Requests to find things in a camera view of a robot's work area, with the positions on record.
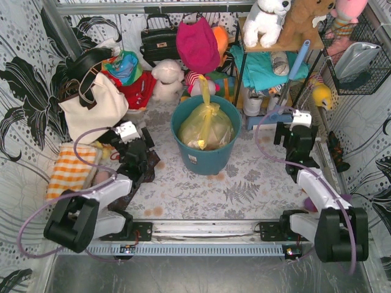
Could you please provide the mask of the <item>yellow trash bag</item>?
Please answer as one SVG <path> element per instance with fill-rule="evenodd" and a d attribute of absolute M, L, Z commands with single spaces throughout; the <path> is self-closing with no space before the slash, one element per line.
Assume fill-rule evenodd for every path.
<path fill-rule="evenodd" d="M 218 103 L 211 101 L 208 80 L 199 77 L 202 102 L 181 124 L 179 140 L 196 150 L 216 150 L 228 145 L 234 138 L 234 128 L 228 115 Z"/>

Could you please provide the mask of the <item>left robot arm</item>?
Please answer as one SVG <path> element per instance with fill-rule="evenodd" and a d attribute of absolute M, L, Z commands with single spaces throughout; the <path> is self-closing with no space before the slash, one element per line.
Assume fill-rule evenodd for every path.
<path fill-rule="evenodd" d="M 140 232 L 125 208 L 141 184 L 153 181 L 159 158 L 146 127 L 130 136 L 117 128 L 112 142 L 120 155 L 120 167 L 95 187 L 64 191 L 46 223 L 46 239 L 75 253 L 83 252 L 95 239 L 139 240 Z"/>

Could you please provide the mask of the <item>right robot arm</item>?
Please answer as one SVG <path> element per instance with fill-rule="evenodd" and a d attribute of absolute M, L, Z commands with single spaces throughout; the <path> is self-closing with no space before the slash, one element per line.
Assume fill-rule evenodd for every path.
<path fill-rule="evenodd" d="M 290 126 L 278 122 L 274 144 L 282 144 L 286 173 L 306 192 L 318 213 L 283 211 L 279 219 L 278 240 L 301 236 L 315 246 L 322 262 L 366 261 L 369 254 L 368 216 L 353 207 L 326 180 L 320 166 L 311 157 L 316 126 Z"/>

